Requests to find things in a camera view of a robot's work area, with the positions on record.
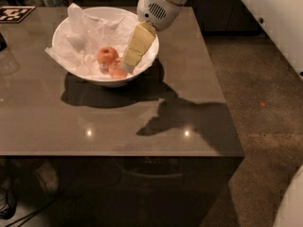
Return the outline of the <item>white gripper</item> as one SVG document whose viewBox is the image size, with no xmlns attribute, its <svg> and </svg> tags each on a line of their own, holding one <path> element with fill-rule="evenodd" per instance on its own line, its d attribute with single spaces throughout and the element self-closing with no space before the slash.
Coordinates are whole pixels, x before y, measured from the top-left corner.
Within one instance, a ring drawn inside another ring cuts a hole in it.
<svg viewBox="0 0 303 227">
<path fill-rule="evenodd" d="M 124 51 L 120 67 L 132 74 L 142 57 L 152 46 L 156 30 L 165 30 L 173 23 L 182 9 L 182 0 L 139 0 L 138 23 Z"/>
</svg>

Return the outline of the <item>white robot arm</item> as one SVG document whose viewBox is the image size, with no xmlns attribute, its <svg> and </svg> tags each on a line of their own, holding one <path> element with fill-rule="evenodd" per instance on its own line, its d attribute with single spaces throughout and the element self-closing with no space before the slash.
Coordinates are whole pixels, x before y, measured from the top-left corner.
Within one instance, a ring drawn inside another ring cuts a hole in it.
<svg viewBox="0 0 303 227">
<path fill-rule="evenodd" d="M 245 157 L 200 227 L 302 227 L 302 0 L 189 0 Z"/>
</svg>

